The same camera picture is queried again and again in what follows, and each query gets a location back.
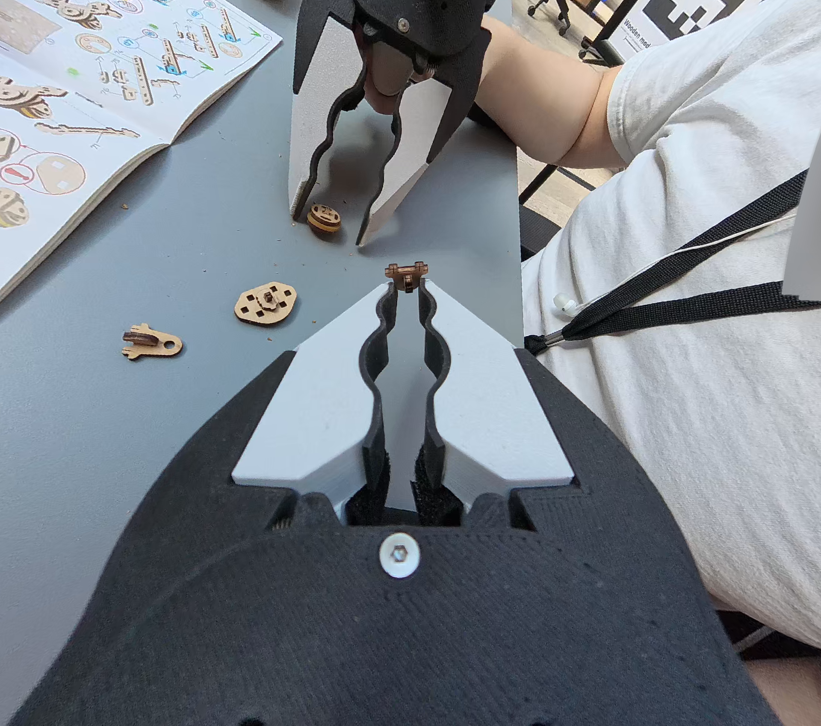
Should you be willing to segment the person's right forearm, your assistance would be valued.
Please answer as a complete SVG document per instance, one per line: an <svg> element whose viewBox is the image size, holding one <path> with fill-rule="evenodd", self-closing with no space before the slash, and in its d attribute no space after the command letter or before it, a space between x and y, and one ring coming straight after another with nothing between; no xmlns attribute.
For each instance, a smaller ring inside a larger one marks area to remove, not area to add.
<svg viewBox="0 0 821 726"><path fill-rule="evenodd" d="M567 168L624 168L608 129L621 67L596 68L543 50L495 18L476 104L529 157Z"/></svg>

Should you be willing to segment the grey desk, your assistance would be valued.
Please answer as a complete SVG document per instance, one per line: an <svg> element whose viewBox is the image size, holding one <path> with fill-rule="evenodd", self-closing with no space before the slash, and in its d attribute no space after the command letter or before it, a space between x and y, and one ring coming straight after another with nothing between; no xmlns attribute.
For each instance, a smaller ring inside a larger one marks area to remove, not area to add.
<svg viewBox="0 0 821 726"><path fill-rule="evenodd" d="M228 0L283 37L168 149L127 177L2 304L2 724L77 628L124 529L150 508L204 542L196 495L239 491L231 469L274 380L265 371L378 284L391 262L433 280L518 341L516 152L466 121L377 239L364 207L393 145L364 102L342 114L317 194L343 214L320 239L289 215L295 18L300 0ZM274 325L238 319L241 293L296 290ZM173 357L121 353L143 322ZM239 435L238 442L233 438Z"/></svg>

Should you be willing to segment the person's right hand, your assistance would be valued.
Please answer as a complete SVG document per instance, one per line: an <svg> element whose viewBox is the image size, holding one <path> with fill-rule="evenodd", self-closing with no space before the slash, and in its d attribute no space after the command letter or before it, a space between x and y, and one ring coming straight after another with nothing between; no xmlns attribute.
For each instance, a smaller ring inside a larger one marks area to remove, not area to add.
<svg viewBox="0 0 821 726"><path fill-rule="evenodd" d="M364 97L381 115L391 115L396 101L414 74L412 60L385 42L366 47Z"/></svg>

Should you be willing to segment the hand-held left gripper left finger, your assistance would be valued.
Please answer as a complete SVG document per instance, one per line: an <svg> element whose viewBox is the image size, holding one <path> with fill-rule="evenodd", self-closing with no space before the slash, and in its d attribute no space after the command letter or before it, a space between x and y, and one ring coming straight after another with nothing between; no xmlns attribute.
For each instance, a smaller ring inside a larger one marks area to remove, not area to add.
<svg viewBox="0 0 821 726"><path fill-rule="evenodd" d="M382 399L393 283L379 285L295 351L239 458L239 485L326 495L347 523L382 521L390 481Z"/></svg>

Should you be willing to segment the person's leg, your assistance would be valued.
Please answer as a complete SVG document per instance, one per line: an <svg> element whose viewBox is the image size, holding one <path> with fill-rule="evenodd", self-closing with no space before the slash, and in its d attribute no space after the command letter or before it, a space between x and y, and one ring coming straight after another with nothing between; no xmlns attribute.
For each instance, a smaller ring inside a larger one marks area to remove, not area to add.
<svg viewBox="0 0 821 726"><path fill-rule="evenodd" d="M785 725L820 724L820 659L765 659L745 667Z"/></svg>

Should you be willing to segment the person in white shirt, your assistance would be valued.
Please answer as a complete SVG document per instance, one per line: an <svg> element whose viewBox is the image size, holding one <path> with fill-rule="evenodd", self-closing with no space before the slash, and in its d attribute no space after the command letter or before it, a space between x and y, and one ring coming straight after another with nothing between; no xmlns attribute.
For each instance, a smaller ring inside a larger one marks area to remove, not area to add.
<svg viewBox="0 0 821 726"><path fill-rule="evenodd" d="M608 129L626 169L524 264L527 333L561 327L555 295L610 291L809 167L819 8L765 0L623 66ZM709 592L819 647L819 310L605 335L540 361L641 463Z"/></svg>

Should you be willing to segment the black desk leg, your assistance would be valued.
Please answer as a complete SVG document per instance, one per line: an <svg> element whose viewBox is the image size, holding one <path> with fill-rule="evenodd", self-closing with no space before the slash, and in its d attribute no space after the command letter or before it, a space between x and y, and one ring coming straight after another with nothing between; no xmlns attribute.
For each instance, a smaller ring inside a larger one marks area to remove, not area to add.
<svg viewBox="0 0 821 726"><path fill-rule="evenodd" d="M530 198L547 182L549 177L556 171L556 165L545 165L539 173L526 185L524 190L519 194L518 201L520 206L524 206Z"/></svg>

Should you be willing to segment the oval wooden plate part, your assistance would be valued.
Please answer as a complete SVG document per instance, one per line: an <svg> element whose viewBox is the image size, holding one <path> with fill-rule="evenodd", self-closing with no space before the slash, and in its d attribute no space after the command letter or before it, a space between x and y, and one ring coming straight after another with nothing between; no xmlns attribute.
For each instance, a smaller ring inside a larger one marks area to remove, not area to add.
<svg viewBox="0 0 821 726"><path fill-rule="evenodd" d="M242 292L234 312L241 321L270 326L291 314L296 299L296 290L292 286L270 282Z"/></svg>

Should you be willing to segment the open instruction booklet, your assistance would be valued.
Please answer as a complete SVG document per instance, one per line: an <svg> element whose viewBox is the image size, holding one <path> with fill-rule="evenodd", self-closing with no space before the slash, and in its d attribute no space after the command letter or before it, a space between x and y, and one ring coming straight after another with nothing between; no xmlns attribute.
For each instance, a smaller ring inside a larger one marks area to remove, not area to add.
<svg viewBox="0 0 821 726"><path fill-rule="evenodd" d="M282 42L225 0L1 0L2 298Z"/></svg>

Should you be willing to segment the small wooden hook part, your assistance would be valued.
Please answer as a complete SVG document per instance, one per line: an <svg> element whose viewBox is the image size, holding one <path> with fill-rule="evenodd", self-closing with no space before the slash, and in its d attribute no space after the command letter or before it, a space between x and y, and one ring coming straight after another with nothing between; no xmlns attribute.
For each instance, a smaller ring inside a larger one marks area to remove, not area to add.
<svg viewBox="0 0 821 726"><path fill-rule="evenodd" d="M394 283L396 289L405 293L414 292L427 273L428 265L421 260L416 261L412 266L399 266L391 263L384 271L386 278Z"/></svg>
<svg viewBox="0 0 821 726"><path fill-rule="evenodd" d="M121 353L130 361L141 357L173 357L183 348L183 342L176 335L152 329L143 322L132 325L123 333L122 340L127 343Z"/></svg>

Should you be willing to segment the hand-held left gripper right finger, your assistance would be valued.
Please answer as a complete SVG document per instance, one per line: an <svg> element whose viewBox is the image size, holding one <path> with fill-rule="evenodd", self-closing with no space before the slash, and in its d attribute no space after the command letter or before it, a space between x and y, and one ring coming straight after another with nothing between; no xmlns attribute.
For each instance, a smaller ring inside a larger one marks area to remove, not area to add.
<svg viewBox="0 0 821 726"><path fill-rule="evenodd" d="M571 484L514 345L435 283L421 280L418 291L435 376L412 483L419 521L456 526L479 495Z"/></svg>

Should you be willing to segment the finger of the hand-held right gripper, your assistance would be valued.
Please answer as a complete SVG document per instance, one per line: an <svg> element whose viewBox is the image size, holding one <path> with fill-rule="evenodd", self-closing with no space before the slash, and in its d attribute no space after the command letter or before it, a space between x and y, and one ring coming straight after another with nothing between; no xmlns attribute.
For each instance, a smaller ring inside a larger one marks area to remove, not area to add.
<svg viewBox="0 0 821 726"><path fill-rule="evenodd" d="M302 216L321 157L333 143L338 116L364 97L366 64L355 27L356 22L347 26L334 17L327 19L301 88L294 95L288 172L294 221Z"/></svg>
<svg viewBox="0 0 821 726"><path fill-rule="evenodd" d="M396 208L428 166L451 88L433 78L409 83L394 114L396 134L393 150L380 173L381 185L362 222L356 241L363 247L384 227Z"/></svg>

